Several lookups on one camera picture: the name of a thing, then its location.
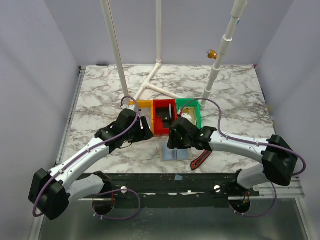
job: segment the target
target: white wall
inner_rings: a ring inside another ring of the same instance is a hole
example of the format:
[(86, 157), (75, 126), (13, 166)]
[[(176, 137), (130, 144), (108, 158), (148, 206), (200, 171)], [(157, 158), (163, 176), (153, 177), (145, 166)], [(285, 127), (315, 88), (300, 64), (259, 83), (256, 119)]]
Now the white wall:
[(33, 174), (52, 167), (79, 69), (43, 0), (0, 2), (0, 239), (27, 239)]
[[(99, 0), (45, 0), (79, 65), (115, 63)], [(125, 64), (156, 61), (156, 0), (111, 0), (112, 15)], [(226, 64), (257, 64), (293, 0), (249, 0)], [(163, 0), (164, 64), (211, 65), (234, 0)]]
[(320, 1), (295, 0), (258, 63), (277, 133), (302, 154), (300, 177), (320, 236)]

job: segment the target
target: white pvc pipe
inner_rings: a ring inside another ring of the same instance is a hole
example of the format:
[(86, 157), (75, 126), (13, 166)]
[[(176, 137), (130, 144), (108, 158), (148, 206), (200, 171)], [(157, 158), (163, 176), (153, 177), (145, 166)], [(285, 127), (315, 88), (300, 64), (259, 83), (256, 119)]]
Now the white pvc pipe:
[(177, 94), (175, 94), (175, 93), (172, 93), (172, 92), (163, 90), (162, 88), (157, 87), (157, 86), (155, 86), (155, 85), (152, 85), (152, 84), (150, 84), (150, 83), (148, 84), (147, 88), (152, 89), (153, 91), (156, 91), (156, 92), (158, 92), (158, 93), (167, 95), (167, 96), (169, 96), (169, 97), (171, 97), (171, 98), (173, 98), (173, 99), (181, 99), (181, 98), (182, 98), (181, 96), (179, 96), (179, 95), (177, 95)]
[[(248, 0), (235, 0), (234, 1), (232, 12), (231, 12), (231, 19), (230, 19), (228, 27), (226, 29), (226, 33), (222, 37), (218, 57), (217, 57), (214, 65), (211, 68), (209, 81), (208, 81), (208, 84), (206, 85), (204, 92), (203, 92), (203, 95), (202, 95), (202, 97), (205, 99), (209, 98), (209, 96), (211, 94), (214, 82), (217, 79), (218, 74), (220, 72), (220, 67), (221, 67), (222, 61), (228, 52), (229, 46), (233, 40), (233, 35), (234, 35), (235, 29), (237, 27), (239, 18), (242, 16), (242, 13), (244, 12), (244, 9), (247, 5), (247, 2), (248, 2)], [(205, 105), (206, 105), (206, 101), (202, 100), (200, 102), (201, 109), (203, 109), (205, 107)]]
[(156, 0), (156, 62), (161, 64), (162, 0)]
[[(117, 36), (116, 36), (115, 25), (112, 18), (110, 2), (109, 0), (100, 0), (100, 1), (101, 1), (102, 10), (103, 10), (105, 24), (106, 24), (106, 27), (108, 28), (109, 37), (110, 37), (111, 45), (113, 48), (113, 54), (115, 57), (116, 67), (118, 69), (122, 90), (125, 96), (129, 96), (124, 67), (122, 65)], [(127, 98), (125, 100), (125, 103), (126, 105), (130, 105), (130, 99)]]
[(152, 69), (152, 71), (149, 73), (148, 77), (143, 81), (143, 83), (141, 84), (139, 90), (136, 92), (136, 94), (134, 95), (134, 99), (138, 100), (141, 93), (147, 88), (147, 86), (149, 85), (149, 82), (151, 80), (151, 78), (155, 75), (155, 73), (158, 71), (158, 69), (161, 67), (161, 63), (156, 63)]

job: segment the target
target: brass valve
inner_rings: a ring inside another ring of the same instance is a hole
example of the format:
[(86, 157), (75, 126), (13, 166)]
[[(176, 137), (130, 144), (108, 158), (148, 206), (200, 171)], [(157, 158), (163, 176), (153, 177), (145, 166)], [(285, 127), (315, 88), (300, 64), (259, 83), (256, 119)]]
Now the brass valve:
[(208, 58), (210, 59), (217, 59), (218, 53), (216, 53), (214, 50), (210, 49), (207, 53)]

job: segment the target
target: red handle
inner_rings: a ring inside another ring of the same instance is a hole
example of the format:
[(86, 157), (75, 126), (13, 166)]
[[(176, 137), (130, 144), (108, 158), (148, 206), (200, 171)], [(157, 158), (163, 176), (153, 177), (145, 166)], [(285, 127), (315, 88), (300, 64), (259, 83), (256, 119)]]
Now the red handle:
[(197, 159), (193, 160), (190, 164), (191, 170), (194, 171), (199, 168), (205, 160), (211, 155), (212, 151), (205, 150)]

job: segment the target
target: white marble surface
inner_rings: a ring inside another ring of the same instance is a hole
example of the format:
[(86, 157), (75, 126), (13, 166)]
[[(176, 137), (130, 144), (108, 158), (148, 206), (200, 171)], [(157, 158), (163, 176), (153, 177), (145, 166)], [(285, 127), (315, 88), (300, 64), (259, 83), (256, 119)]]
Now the white marble surface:
[[(135, 95), (153, 65), (127, 65), (124, 68), (129, 92)], [(151, 80), (157, 87), (170, 90), (186, 98), (201, 97), (208, 82), (211, 66), (163, 65)], [(94, 137), (95, 132), (113, 122), (120, 113), (124, 96), (115, 66), (88, 66), (81, 87), (63, 160), (67, 160)], [(150, 89), (140, 100), (168, 99)], [(232, 134), (268, 138), (274, 134), (271, 118), (252, 65), (221, 67), (213, 85), (211, 99), (222, 108), (221, 129)], [(216, 127), (218, 110), (207, 103), (201, 112), (203, 126)], [(160, 161), (159, 142), (167, 137), (154, 137), (117, 149), (101, 159), (87, 172), (106, 173), (190, 173), (190, 160)], [(194, 157), (201, 154), (192, 150)], [(257, 164), (251, 159), (226, 152), (213, 152), (193, 173), (234, 173)]]

